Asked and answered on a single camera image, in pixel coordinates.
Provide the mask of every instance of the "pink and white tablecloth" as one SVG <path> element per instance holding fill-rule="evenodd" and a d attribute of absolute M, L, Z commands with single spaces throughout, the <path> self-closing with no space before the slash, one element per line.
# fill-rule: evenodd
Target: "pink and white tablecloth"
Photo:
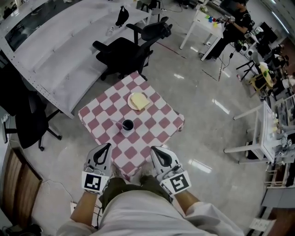
<path fill-rule="evenodd" d="M 151 103 L 141 111 L 131 109 L 131 93 L 146 95 Z M 162 146 L 184 124 L 184 116 L 136 72 L 125 77 L 79 111 L 79 118 L 98 144 L 111 143 L 112 159 L 126 176 L 133 176 L 150 157 L 151 146 Z M 111 119 L 133 120 L 134 129 L 122 130 Z"/>

